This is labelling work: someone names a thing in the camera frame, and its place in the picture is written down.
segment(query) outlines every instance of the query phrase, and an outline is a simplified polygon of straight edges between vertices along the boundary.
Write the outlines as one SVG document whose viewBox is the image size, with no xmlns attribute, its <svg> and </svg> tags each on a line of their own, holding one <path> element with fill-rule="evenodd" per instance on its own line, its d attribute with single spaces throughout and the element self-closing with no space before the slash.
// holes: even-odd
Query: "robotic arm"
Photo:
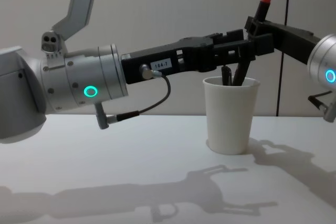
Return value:
<svg viewBox="0 0 336 224">
<path fill-rule="evenodd" d="M 184 71 L 208 72 L 238 63 L 233 85 L 240 86 L 256 56 L 278 49 L 308 65 L 313 80 L 336 89 L 336 35 L 319 39 L 308 31 L 266 21 L 270 0 L 262 0 L 243 30 L 184 38 L 162 47 L 119 57 L 115 45 L 68 52 L 65 41 L 84 28 L 94 0 L 71 0 L 66 18 L 42 36 L 43 60 L 28 57 L 20 47 L 0 50 L 0 143 L 13 143 L 36 134 L 46 114 L 95 105 L 101 129 L 137 116 L 131 112 L 107 117 L 102 102 L 127 96 L 127 85 Z M 336 118 L 336 99 L 330 106 L 310 97 Z"/>
</svg>

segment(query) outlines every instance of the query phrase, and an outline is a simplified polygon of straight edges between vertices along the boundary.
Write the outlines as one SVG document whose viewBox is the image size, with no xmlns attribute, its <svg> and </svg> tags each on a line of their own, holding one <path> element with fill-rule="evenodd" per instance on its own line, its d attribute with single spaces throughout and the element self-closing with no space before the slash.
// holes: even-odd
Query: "red cap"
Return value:
<svg viewBox="0 0 336 224">
<path fill-rule="evenodd" d="M 264 3 L 267 3 L 267 4 L 271 3 L 271 0 L 261 0 L 261 1 L 264 2 Z"/>
</svg>

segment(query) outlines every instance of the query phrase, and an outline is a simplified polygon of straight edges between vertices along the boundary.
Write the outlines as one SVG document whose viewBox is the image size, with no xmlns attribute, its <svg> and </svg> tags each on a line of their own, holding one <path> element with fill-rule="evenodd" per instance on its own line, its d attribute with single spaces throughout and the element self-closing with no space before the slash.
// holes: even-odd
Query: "white table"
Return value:
<svg viewBox="0 0 336 224">
<path fill-rule="evenodd" d="M 336 126 L 254 118 L 249 154 L 205 142 L 204 116 L 49 116 L 0 146 L 0 223 L 335 224 Z"/>
</svg>

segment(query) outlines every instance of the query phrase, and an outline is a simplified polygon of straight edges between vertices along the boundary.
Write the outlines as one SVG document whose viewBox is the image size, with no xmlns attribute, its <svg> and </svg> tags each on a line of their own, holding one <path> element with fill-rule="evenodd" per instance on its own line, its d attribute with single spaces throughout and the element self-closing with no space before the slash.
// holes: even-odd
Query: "white wall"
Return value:
<svg viewBox="0 0 336 224">
<path fill-rule="evenodd" d="M 335 0 L 290 0 L 288 25 L 310 30 L 323 38 L 336 33 Z M 320 116 L 308 101 L 308 96 L 326 91 L 314 84 L 307 66 L 285 56 L 280 100 L 280 115 Z"/>
<path fill-rule="evenodd" d="M 175 42 L 183 37 L 203 36 L 243 28 L 254 15 L 259 0 L 96 0 L 90 25 L 67 41 L 69 51 L 115 43 L 119 53 Z M 0 48 L 21 45 L 29 54 L 43 57 L 43 32 L 67 13 L 69 0 L 0 0 Z M 268 19 L 283 23 L 286 0 L 272 0 Z M 262 82 L 256 114 L 275 115 L 280 53 L 261 56 L 251 64 L 248 76 Z M 181 73 L 170 76 L 172 96 L 154 114 L 204 114 L 202 80 L 219 76 Z M 106 102 L 109 113 L 144 108 L 165 94 L 162 80 L 129 86 L 130 97 Z M 76 110 L 93 112 L 93 108 Z"/>
</svg>

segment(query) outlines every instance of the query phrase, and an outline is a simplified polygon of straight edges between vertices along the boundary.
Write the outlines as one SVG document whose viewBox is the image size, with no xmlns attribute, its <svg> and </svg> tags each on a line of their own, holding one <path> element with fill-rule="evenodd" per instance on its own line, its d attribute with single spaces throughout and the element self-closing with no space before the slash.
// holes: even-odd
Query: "green led ring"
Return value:
<svg viewBox="0 0 336 224">
<path fill-rule="evenodd" d="M 89 94 L 88 91 L 89 90 L 93 90 L 95 93 L 94 94 Z M 94 86 L 87 86 L 85 89 L 84 89 L 84 95 L 86 97 L 89 97 L 89 98 L 93 98 L 93 97 L 96 97 L 98 94 L 98 89 Z"/>
</svg>

